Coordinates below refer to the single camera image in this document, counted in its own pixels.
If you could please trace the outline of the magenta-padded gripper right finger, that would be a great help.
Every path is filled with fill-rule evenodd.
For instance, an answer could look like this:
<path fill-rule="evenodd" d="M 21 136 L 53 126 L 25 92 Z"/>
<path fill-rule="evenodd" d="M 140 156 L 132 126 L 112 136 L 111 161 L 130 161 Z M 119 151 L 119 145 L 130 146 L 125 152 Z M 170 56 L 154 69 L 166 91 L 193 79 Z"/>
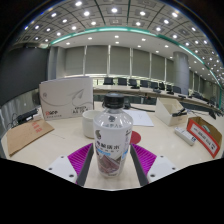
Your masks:
<path fill-rule="evenodd" d="M 155 155 L 139 145 L 132 144 L 130 153 L 141 186 L 177 171 L 177 167 L 165 156 Z"/>

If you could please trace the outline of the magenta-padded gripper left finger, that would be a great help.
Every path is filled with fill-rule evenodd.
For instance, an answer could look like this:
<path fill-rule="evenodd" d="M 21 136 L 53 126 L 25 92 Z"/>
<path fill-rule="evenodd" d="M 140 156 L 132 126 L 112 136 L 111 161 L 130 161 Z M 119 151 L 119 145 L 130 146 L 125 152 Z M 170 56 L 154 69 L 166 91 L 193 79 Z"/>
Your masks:
<path fill-rule="evenodd" d="M 70 155 L 60 155 L 47 167 L 47 171 L 65 180 L 83 186 L 94 153 L 90 143 L 74 151 Z"/>

